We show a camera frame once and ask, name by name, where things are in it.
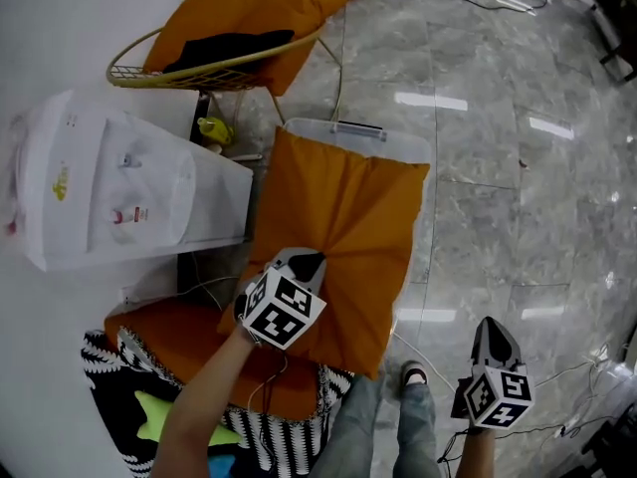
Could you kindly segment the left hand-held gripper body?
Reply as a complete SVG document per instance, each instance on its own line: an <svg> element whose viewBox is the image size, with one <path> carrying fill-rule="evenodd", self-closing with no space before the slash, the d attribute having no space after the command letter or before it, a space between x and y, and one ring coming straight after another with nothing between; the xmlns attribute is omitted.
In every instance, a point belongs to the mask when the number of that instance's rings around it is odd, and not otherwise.
<svg viewBox="0 0 637 478"><path fill-rule="evenodd" d="M270 266L250 280L235 300L233 316L257 344L286 351L317 321L326 301L291 278L288 266L283 270Z"/></svg>

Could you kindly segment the person's right shoe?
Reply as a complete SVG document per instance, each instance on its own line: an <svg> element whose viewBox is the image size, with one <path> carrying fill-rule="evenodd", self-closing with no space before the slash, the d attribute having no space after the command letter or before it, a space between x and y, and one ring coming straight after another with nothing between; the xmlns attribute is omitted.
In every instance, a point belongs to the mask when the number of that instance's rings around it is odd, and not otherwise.
<svg viewBox="0 0 637 478"><path fill-rule="evenodd" d="M427 384L428 377L424 365L418 360L409 360L401 368L401 387L412 384Z"/></svg>

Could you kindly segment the white water dispenser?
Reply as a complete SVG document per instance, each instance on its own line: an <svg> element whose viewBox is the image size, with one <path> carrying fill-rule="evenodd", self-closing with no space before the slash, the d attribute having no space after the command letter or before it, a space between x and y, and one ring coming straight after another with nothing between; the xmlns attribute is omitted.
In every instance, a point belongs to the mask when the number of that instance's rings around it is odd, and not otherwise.
<svg viewBox="0 0 637 478"><path fill-rule="evenodd" d="M244 239L253 174L218 153L70 91L15 129L18 234L44 271Z"/></svg>

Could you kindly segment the person's right leg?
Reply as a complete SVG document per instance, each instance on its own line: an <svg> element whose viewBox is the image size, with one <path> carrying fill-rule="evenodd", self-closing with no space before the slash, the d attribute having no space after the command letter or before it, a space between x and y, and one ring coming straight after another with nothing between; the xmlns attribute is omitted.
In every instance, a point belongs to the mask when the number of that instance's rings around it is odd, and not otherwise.
<svg viewBox="0 0 637 478"><path fill-rule="evenodd" d="M436 461L435 404L427 383L403 387L393 478L441 478Z"/></svg>

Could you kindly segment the orange sofa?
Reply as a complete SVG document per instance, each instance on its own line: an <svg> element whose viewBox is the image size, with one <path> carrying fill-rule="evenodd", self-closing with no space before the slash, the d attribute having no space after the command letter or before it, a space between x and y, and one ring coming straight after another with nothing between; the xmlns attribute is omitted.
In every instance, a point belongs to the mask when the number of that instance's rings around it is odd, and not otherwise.
<svg viewBox="0 0 637 478"><path fill-rule="evenodd" d="M132 331L155 360L186 383L226 340L217 332L221 320L221 313L211 307L166 299L107 317L105 330L112 344L116 343L120 329ZM263 401L253 390L278 370L282 373L270 383L272 398L268 412L294 421L313 416L319 403L318 366L302 358L286 358L267 345L252 351L230 402L262 412Z"/></svg>

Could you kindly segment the green star pillow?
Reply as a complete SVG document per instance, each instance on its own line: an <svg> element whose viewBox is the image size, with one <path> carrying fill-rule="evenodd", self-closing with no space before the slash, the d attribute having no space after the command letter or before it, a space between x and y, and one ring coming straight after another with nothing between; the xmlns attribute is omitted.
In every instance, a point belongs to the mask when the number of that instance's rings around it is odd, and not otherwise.
<svg viewBox="0 0 637 478"><path fill-rule="evenodd" d="M134 396L146 418L137 429L136 436L139 439L159 442L164 422L173 403L140 390L137 390ZM239 434L219 424L211 435L208 446L239 444L242 441L243 438Z"/></svg>

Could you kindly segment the dark brown desk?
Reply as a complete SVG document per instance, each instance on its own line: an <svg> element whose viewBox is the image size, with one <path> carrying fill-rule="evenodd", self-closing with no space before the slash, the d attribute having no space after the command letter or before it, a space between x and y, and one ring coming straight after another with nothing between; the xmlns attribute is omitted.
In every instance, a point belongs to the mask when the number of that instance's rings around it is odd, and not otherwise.
<svg viewBox="0 0 637 478"><path fill-rule="evenodd" d="M616 44L608 44L600 64L619 58L631 67L623 82L637 79L637 0L593 0L591 11L601 15L616 37Z"/></svg>

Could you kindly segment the clear plastic storage bin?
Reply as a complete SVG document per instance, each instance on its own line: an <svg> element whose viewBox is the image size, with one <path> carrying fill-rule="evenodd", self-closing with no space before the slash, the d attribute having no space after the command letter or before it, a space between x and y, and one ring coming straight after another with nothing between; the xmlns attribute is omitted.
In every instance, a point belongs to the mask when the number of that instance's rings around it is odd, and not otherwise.
<svg viewBox="0 0 637 478"><path fill-rule="evenodd" d="M407 314L408 288L411 274L417 269L417 247L427 228L430 175L435 166L435 154L430 142L424 137L385 127L348 121L321 119L289 119L283 129L299 137L331 144L365 157L380 157L408 164L428 164L430 172L422 185L422 200L417 218L413 223L412 252L401 291L392 305L392 328Z"/></svg>

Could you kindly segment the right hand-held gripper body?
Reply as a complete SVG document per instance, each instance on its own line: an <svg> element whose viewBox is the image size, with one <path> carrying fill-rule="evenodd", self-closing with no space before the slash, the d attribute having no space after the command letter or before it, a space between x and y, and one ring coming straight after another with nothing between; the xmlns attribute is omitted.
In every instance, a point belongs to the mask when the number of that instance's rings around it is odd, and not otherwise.
<svg viewBox="0 0 637 478"><path fill-rule="evenodd" d="M476 428L509 430L534 406L534 384L524 364L513 369L477 364L458 381L451 417Z"/></svg>

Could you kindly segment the person's leg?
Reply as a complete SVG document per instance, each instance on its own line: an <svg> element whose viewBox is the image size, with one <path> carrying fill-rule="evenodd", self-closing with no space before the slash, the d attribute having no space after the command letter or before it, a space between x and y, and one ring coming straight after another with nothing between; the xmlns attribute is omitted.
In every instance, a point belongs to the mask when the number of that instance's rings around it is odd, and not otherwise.
<svg viewBox="0 0 637 478"><path fill-rule="evenodd" d="M436 461L435 404L427 383L403 387L393 478L441 478Z"/></svg>
<svg viewBox="0 0 637 478"><path fill-rule="evenodd" d="M369 478L374 426L386 374L358 375L334 419L331 436L308 478Z"/></svg>

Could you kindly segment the blue star pillow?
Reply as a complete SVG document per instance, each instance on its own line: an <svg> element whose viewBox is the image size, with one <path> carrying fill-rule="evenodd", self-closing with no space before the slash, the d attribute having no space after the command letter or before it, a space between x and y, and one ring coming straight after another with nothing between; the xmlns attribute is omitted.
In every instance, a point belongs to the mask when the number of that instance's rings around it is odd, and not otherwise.
<svg viewBox="0 0 637 478"><path fill-rule="evenodd" d="M209 478L233 478L232 468L235 460L232 454L210 456L208 458Z"/></svg>

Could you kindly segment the person's right forearm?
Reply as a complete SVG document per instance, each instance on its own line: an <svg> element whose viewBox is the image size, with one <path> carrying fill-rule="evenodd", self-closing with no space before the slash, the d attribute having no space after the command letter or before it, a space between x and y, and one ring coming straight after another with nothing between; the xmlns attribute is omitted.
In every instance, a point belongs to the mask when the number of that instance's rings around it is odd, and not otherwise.
<svg viewBox="0 0 637 478"><path fill-rule="evenodd" d="M470 427L456 478L494 478L496 431Z"/></svg>

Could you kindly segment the clear water jug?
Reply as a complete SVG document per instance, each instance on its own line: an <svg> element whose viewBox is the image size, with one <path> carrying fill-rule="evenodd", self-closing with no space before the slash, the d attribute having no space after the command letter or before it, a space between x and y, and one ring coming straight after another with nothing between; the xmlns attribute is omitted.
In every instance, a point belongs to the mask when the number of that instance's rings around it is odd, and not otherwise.
<svg viewBox="0 0 637 478"><path fill-rule="evenodd" d="M21 216L21 155L28 137L26 112L0 125L0 239L16 233Z"/></svg>

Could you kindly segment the yellow spray bottle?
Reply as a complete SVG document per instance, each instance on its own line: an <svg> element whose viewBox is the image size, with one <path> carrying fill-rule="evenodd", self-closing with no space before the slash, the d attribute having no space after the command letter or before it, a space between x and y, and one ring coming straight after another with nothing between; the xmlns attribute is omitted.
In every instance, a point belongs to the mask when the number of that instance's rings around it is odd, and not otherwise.
<svg viewBox="0 0 637 478"><path fill-rule="evenodd" d="M202 143L205 146L217 144L221 147L227 147L232 145L235 140L234 129L221 119L199 118L197 125L202 136Z"/></svg>

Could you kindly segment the orange square cushion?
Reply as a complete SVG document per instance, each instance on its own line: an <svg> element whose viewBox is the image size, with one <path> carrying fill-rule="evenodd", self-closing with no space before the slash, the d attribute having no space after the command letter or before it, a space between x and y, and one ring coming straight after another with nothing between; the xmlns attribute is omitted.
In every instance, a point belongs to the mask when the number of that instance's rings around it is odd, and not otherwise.
<svg viewBox="0 0 637 478"><path fill-rule="evenodd" d="M429 169L277 128L241 278L254 277L284 248L325 255L319 295L326 306L290 355L376 377Z"/></svg>

